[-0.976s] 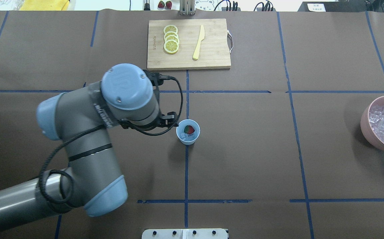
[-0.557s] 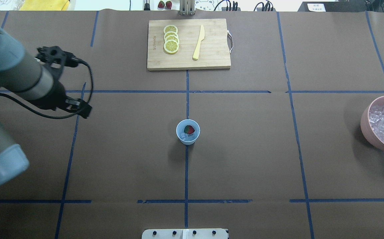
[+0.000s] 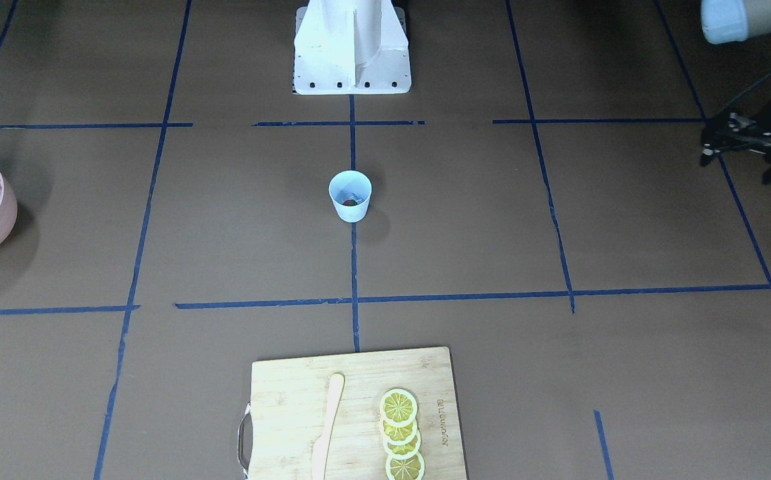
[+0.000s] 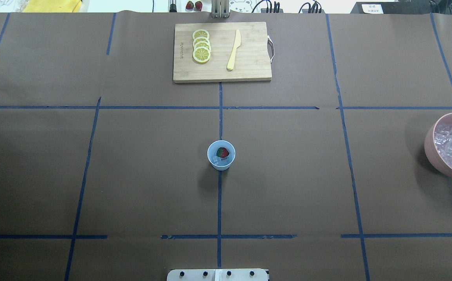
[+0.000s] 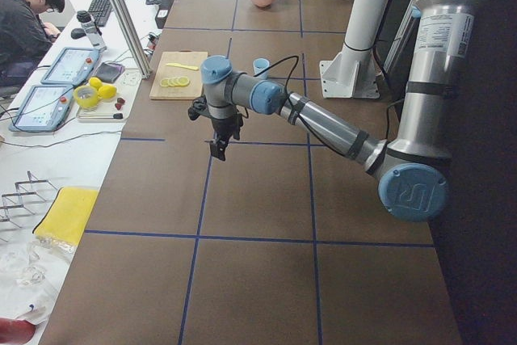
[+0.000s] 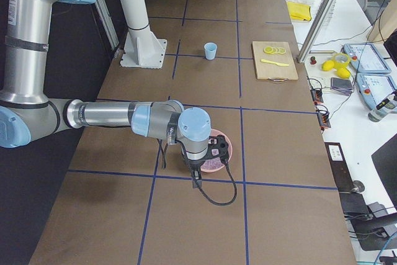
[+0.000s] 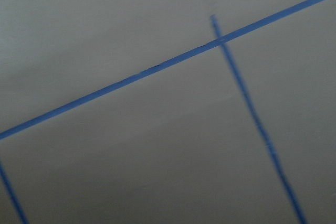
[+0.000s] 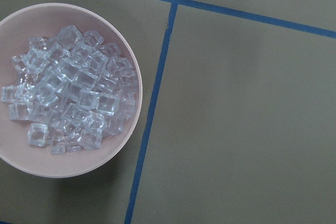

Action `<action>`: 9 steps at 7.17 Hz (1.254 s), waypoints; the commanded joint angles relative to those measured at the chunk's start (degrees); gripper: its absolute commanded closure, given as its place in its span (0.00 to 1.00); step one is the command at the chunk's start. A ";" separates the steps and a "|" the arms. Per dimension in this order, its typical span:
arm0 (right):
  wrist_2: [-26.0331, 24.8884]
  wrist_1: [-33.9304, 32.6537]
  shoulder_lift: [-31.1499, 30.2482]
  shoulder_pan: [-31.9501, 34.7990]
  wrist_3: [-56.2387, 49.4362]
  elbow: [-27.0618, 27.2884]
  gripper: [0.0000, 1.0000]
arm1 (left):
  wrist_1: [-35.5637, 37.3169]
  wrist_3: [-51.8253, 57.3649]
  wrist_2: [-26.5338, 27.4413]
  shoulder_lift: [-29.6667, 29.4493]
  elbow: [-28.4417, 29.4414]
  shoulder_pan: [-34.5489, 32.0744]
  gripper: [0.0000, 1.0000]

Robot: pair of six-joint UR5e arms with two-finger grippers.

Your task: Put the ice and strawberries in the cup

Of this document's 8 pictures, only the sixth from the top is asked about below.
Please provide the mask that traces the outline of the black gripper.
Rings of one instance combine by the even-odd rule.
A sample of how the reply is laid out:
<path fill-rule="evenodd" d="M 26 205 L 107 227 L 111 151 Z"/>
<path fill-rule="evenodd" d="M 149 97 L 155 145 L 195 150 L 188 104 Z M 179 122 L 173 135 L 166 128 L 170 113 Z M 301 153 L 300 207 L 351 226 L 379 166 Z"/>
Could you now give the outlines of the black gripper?
<path fill-rule="evenodd" d="M 191 177 L 192 177 L 192 187 L 194 189 L 202 188 L 202 175 L 201 175 L 201 166 L 206 162 L 205 159 L 193 160 L 186 158 L 186 165 L 190 169 Z"/>

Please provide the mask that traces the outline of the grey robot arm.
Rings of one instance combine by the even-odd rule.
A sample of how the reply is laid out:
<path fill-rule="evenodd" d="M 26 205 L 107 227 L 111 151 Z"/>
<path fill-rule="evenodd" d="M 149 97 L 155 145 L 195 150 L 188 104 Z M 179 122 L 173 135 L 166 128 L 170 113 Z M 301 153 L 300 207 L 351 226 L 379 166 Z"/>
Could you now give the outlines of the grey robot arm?
<path fill-rule="evenodd" d="M 164 102 L 83 102 L 50 99 L 43 92 L 52 6 L 55 2 L 93 4 L 96 0 L 9 0 L 4 86 L 1 90 L 1 146 L 15 148 L 54 133 L 81 127 L 126 127 L 135 134 L 180 144 L 194 187 L 208 145 L 209 115 Z"/>

